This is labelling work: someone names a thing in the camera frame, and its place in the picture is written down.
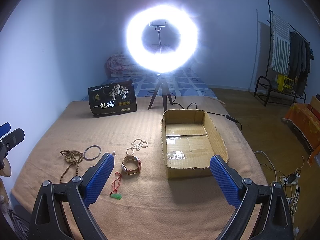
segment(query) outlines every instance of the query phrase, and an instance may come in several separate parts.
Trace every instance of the blue textured pad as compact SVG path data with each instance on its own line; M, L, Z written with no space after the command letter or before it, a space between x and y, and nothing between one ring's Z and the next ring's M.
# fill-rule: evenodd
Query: blue textured pad
M10 132L11 126L8 122L0 126L0 138Z
M85 189L83 202L86 207L89 207L90 204L93 204L97 201L105 183L107 182L113 170L114 165L115 160L113 158L113 155L109 154L109 156L105 159L105 161L97 170Z
M235 206L238 209L241 204L239 188L223 165L217 160L216 156L213 156L210 160L210 170L229 205Z

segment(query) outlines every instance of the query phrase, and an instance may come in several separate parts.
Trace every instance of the black bag with chinese text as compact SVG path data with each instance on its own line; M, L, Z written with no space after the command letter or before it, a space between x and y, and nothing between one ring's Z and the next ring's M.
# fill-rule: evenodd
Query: black bag with chinese text
M132 80L88 88L88 94L94 116L137 111Z

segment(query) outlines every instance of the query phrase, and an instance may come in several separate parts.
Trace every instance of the ring light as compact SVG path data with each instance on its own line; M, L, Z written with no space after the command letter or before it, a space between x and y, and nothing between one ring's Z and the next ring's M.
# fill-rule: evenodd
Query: ring light
M151 53L142 44L142 33L150 22L166 19L180 31L179 47L173 52ZM160 5L137 14L127 28L127 46L141 66L158 73L172 71L183 65L197 46L197 27L189 16L174 7Z

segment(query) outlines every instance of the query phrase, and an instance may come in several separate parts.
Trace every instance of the tripod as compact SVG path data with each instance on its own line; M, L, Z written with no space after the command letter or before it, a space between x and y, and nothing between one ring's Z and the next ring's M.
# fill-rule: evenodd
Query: tripod
M158 32L158 36L159 36L159 45L160 45L160 54L162 54L162 46L161 46L161 39L160 39L160 31L161 31L161 27L166 27L167 26L167 22L164 22L164 25L153 25L152 22L149 23L150 27L156 27L156 31ZM167 103L167 97L169 98L169 102L171 105L173 105L172 102L172 97L169 91L169 86L167 83L167 78L166 77L160 77L159 78L159 82L156 85L155 91L153 93L153 96L151 98L150 101L150 105L148 107L148 109L151 109L153 102L155 101L156 95L159 91L159 88L161 86L161 91L162 91L162 101L163 101L163 110L167 111L168 110L168 103Z

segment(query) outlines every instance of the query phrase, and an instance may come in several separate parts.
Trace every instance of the red cord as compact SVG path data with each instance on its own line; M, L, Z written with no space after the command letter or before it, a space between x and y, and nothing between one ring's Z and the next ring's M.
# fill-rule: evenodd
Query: red cord
M114 182L111 184L111 187L113 189L113 191L109 194L114 194L114 193L118 193L118 188L120 187L120 183L121 183L121 178L122 178L122 174L116 171L116 176L119 175L118 178L115 178Z

